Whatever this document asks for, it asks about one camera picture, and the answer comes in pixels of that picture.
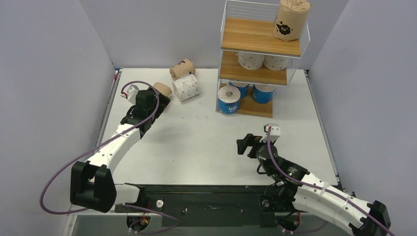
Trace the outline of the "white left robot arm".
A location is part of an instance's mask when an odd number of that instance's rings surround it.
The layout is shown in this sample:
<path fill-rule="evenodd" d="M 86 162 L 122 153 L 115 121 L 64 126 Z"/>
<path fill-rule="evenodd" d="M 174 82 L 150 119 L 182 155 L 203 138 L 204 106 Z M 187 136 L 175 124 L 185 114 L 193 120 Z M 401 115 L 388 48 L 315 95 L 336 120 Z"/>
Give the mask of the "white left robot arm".
<path fill-rule="evenodd" d="M 149 88 L 136 94 L 135 104 L 116 132 L 85 162 L 71 168 L 70 202 L 80 207 L 108 212 L 115 205 L 128 204 L 134 211 L 146 207 L 147 198 L 133 184 L 116 184 L 113 172 L 130 148 L 139 142 L 170 103 L 170 98 Z"/>

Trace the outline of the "blue paper roll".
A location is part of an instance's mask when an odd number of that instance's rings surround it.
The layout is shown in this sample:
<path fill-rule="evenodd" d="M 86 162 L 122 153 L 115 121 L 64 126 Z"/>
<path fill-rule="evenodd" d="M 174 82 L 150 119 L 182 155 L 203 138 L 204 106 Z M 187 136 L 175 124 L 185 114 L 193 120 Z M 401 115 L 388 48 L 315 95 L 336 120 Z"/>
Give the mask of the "blue paper roll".
<path fill-rule="evenodd" d="M 236 87 L 240 91 L 240 98 L 246 97 L 248 88 L 250 87 L 249 83 L 242 82 L 229 82 L 229 85 Z"/>
<path fill-rule="evenodd" d="M 273 97 L 275 86 L 254 84 L 252 98 L 260 104 L 269 103 Z"/>
<path fill-rule="evenodd" d="M 232 115 L 239 109 L 240 91 L 234 86 L 223 86 L 218 91 L 217 108 L 225 115 Z"/>

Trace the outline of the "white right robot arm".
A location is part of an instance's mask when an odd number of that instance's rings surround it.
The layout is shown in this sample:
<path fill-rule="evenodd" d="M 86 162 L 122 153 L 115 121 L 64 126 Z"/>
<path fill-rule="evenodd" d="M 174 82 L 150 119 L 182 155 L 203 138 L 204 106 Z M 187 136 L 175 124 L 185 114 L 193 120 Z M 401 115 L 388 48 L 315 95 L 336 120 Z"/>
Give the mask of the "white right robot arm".
<path fill-rule="evenodd" d="M 311 213 L 343 229 L 351 236 L 393 235 L 387 207 L 351 196 L 319 179 L 306 168 L 281 156 L 274 146 L 281 136 L 277 126 L 266 126 L 266 136 L 247 134 L 237 140 L 239 155 L 248 147 L 248 157 L 259 161 L 263 175 L 274 183 L 265 192 L 263 207 Z"/>

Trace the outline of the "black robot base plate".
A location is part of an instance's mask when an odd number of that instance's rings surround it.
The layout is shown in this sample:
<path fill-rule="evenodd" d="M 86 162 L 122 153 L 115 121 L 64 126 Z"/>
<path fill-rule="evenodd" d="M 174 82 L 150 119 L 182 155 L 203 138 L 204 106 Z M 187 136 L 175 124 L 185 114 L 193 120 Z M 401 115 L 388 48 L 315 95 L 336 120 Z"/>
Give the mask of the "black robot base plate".
<path fill-rule="evenodd" d="M 270 185 L 141 185 L 131 207 L 117 205 L 117 213 L 140 214 L 141 208 L 166 214 L 162 226 L 274 228 L 295 214 L 294 196 Z"/>

